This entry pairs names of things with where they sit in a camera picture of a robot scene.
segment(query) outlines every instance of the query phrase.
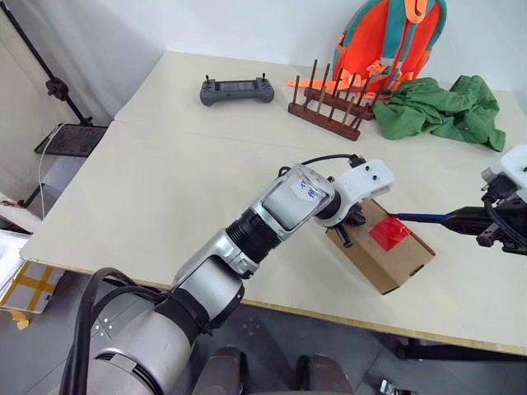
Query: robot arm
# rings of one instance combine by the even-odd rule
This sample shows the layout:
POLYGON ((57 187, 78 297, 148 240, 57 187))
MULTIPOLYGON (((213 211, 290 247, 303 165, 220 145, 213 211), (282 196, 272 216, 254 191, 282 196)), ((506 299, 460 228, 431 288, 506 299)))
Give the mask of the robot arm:
MULTIPOLYGON (((334 182, 302 164, 275 179, 180 269, 162 302, 95 355, 87 393, 171 394, 197 336, 222 325, 243 297, 242 279, 258 270, 271 249, 311 217, 338 226, 360 201, 389 190, 394 176, 382 161, 353 159, 352 168, 334 182)), ((63 379, 69 385, 60 393, 82 393, 86 383, 72 384, 76 379, 63 379)))

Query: gray remote controller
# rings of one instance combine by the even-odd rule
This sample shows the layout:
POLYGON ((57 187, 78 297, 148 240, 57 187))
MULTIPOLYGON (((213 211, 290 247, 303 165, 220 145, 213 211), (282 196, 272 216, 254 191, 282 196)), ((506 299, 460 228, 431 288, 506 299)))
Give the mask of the gray remote controller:
POLYGON ((274 98, 273 87, 265 78, 265 73, 247 81, 216 81, 209 80, 208 76, 206 78, 199 92, 199 99, 204 105, 212 105, 219 100, 238 99, 260 99, 269 103, 274 98))

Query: green cloth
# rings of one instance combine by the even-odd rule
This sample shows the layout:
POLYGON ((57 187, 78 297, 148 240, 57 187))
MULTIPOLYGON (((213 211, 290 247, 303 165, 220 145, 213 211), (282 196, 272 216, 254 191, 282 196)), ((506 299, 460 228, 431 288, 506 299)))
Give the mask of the green cloth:
POLYGON ((390 140, 430 132, 503 151, 505 132, 494 126, 499 110, 481 77, 461 76, 449 91, 433 78, 407 81, 392 93, 389 103, 377 102, 374 113, 390 140))

